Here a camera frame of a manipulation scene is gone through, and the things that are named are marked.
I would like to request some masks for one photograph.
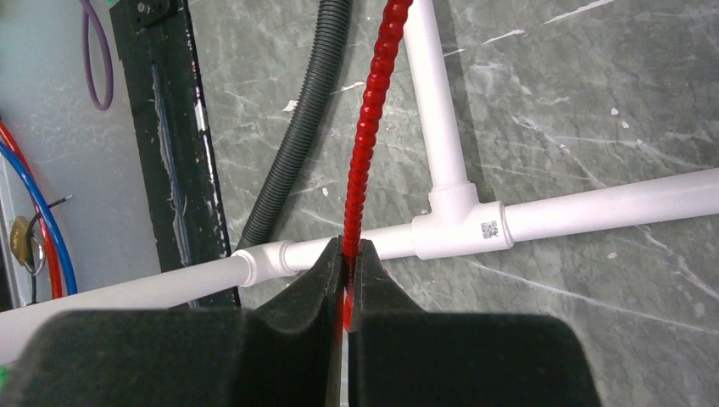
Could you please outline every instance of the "white pvc pipe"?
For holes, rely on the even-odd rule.
[[[235,287],[249,271],[247,260],[232,257],[2,312],[0,365],[16,360],[35,330],[63,311],[165,309]]]
[[[363,231],[362,238],[375,244],[380,259],[398,259],[415,255],[412,244],[412,225],[383,227],[373,231]],[[330,238],[309,242],[294,243],[285,251],[285,264],[289,270],[308,270],[322,254]]]
[[[515,242],[719,213],[719,169],[504,209]]]
[[[468,182],[432,0],[415,0],[404,45],[420,111],[433,191]]]

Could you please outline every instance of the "green object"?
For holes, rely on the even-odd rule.
[[[8,377],[10,377],[10,369],[0,366],[0,391],[3,390],[3,386],[8,380]]]

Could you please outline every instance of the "black wire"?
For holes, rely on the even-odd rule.
[[[70,198],[72,198],[72,195],[69,195],[65,198],[58,199],[57,201],[49,204],[48,207],[53,208],[55,206],[58,206],[64,202],[66,202]],[[27,226],[27,231],[25,232],[25,244],[27,245],[28,248],[30,248],[30,257],[28,258],[27,264],[28,264],[28,266],[30,266],[31,270],[35,269],[35,256],[32,254],[32,237],[33,237],[32,229],[35,227],[35,224],[37,223],[38,220],[40,220],[41,217],[42,217],[42,215],[40,214],[40,212],[37,212],[35,214],[35,216],[33,216],[32,219],[30,219],[30,223]]]
[[[32,301],[30,302],[30,305],[33,305],[37,304],[37,276],[30,274],[30,279],[32,282]]]

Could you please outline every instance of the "gray marble floor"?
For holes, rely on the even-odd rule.
[[[233,241],[290,119],[284,110],[298,96],[316,6],[316,0],[192,2]],[[341,232],[363,91],[357,82],[368,72],[382,6],[355,2],[341,83],[278,239]],[[719,167],[717,6],[716,0],[437,0],[466,166],[481,199],[518,204]],[[378,138],[367,228],[406,223],[429,209],[404,51]],[[717,231],[713,216],[386,267],[426,309],[566,321],[606,405],[718,405]],[[257,306],[288,283],[242,290],[242,300]]]

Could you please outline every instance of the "blue cable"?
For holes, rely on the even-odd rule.
[[[68,253],[67,246],[65,246],[65,240],[63,239],[63,235],[60,233],[58,222],[55,221],[53,212],[51,212],[50,208],[47,206],[47,201],[45,201],[45,198],[42,196],[40,188],[37,187],[35,180],[32,179],[18,156],[15,155],[15,153],[13,153],[12,150],[8,148],[8,146],[1,142],[0,153],[5,157],[5,159],[10,163],[10,165],[15,168],[15,172],[18,173],[18,176],[20,176],[20,179],[25,184],[27,192],[30,193],[32,200],[35,201],[35,204],[40,211],[40,215],[42,215],[42,218],[47,224],[47,231],[53,238],[53,243],[55,243],[55,248],[58,251],[58,258],[60,260],[60,265],[63,268],[65,288],[67,289],[68,295],[77,294],[77,281],[75,280],[75,271],[72,268],[72,261],[70,261],[70,254]]]

